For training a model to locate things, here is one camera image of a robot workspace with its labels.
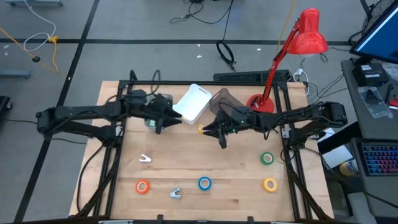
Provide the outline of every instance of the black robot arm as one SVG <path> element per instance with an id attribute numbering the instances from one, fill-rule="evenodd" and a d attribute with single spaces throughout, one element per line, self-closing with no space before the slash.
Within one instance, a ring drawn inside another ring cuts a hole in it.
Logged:
<path id="1" fill-rule="evenodd" d="M 172 109 L 173 102 L 161 94 L 151 94 L 152 100 L 144 90 L 131 90 L 120 99 L 101 106 L 58 106 L 38 112 L 37 130 L 43 135 L 61 132 L 80 134 L 98 138 L 104 146 L 111 146 L 117 140 L 116 128 L 111 125 L 102 127 L 74 122 L 83 119 L 106 119 L 110 122 L 122 121 L 127 117 L 136 117 L 155 121 L 157 134 L 163 128 L 180 124 L 181 115 Z"/>
<path id="2" fill-rule="evenodd" d="M 224 110 L 219 110 L 215 120 L 203 127 L 203 134 L 218 138 L 221 148 L 226 148 L 225 136 L 253 129 L 264 133 L 267 139 L 270 130 L 279 125 L 311 120 L 302 128 L 289 131 L 290 145 L 302 147 L 308 137 L 320 133 L 325 128 L 340 128 L 347 124 L 344 106 L 334 102 L 319 102 L 303 108 L 282 113 L 255 112 L 250 107 L 234 108 L 229 116 Z"/>

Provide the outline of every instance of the wooden tabletop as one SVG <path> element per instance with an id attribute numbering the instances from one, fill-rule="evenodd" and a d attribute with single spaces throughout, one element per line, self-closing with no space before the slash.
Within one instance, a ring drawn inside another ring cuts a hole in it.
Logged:
<path id="1" fill-rule="evenodd" d="M 98 98 L 98 105 L 115 95 L 118 82 L 103 82 Z M 161 85 L 158 92 L 168 93 L 178 102 L 189 86 Z M 221 88 L 229 92 L 240 102 L 262 93 L 261 86 L 202 86 L 213 95 Z M 288 83 L 292 109 L 307 105 L 302 83 Z M 134 89 L 150 92 L 149 85 L 135 85 Z M 161 135 L 144 125 L 138 118 L 127 120 L 126 131 L 119 164 L 118 179 L 111 218 L 154 220 L 163 214 L 165 220 L 226 220 L 243 221 L 253 216 L 255 221 L 294 221 L 292 201 L 284 162 L 279 154 L 282 150 L 280 134 L 271 132 L 264 140 L 261 133 L 242 131 L 230 134 L 228 147 L 221 149 L 218 140 L 199 134 L 198 124 L 207 125 L 214 120 L 214 114 L 207 109 L 194 124 L 179 124 L 166 128 Z M 93 124 L 103 126 L 104 120 L 94 120 Z M 306 122 L 297 123 L 301 127 Z M 318 150 L 313 140 L 306 146 Z M 100 147 L 96 139 L 89 139 L 82 165 Z M 81 186 L 81 206 L 93 195 L 98 186 L 103 156 L 103 149 L 87 166 Z M 275 161 L 265 166 L 260 161 L 263 152 L 271 152 Z M 152 162 L 139 162 L 141 154 L 151 156 Z M 325 213 L 333 217 L 328 189 L 319 155 L 301 151 L 307 189 Z M 209 191 L 198 188 L 200 177 L 209 177 L 213 184 Z M 267 192 L 262 188 L 262 181 L 268 177 L 276 179 L 278 188 Z M 148 193 L 141 195 L 135 190 L 139 179 L 150 183 Z M 181 188 L 181 199 L 170 198 L 170 191 Z M 302 197 L 297 189 L 301 217 L 305 217 Z M 103 194 L 101 213 L 104 213 L 108 191 Z M 75 214 L 76 194 L 70 209 Z"/>

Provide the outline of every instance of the computer monitor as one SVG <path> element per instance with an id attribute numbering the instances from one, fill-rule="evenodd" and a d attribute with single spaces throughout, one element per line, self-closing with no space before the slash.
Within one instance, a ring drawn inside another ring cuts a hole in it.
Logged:
<path id="1" fill-rule="evenodd" d="M 398 1 L 395 0 L 349 51 L 398 64 Z"/>

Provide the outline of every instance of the red desk lamp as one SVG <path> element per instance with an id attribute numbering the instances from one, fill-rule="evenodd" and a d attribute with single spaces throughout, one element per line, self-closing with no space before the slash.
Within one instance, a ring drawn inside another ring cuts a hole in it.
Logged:
<path id="1" fill-rule="evenodd" d="M 284 46 L 272 61 L 264 93 L 255 94 L 250 97 L 247 106 L 250 106 L 254 111 L 270 113 L 274 111 L 274 102 L 269 98 L 269 93 L 275 71 L 285 55 L 287 53 L 300 55 L 319 54 L 328 50 L 328 44 L 325 38 L 318 32 L 318 27 L 318 9 L 310 8 L 304 10 L 300 15 L 300 19 L 295 21 Z"/>

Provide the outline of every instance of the blue tape roll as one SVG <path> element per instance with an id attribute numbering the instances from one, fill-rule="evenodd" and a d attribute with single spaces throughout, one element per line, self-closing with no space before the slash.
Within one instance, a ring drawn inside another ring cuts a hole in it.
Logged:
<path id="1" fill-rule="evenodd" d="M 203 182 L 203 181 L 206 181 L 206 180 L 209 182 L 209 185 L 208 185 L 207 187 L 204 187 L 204 186 L 202 185 L 202 182 Z M 198 185 L 199 185 L 200 190 L 209 190 L 209 189 L 211 188 L 211 180 L 210 180 L 210 178 L 208 178 L 208 177 L 201 177 L 201 178 L 199 179 L 199 181 L 198 181 Z"/>

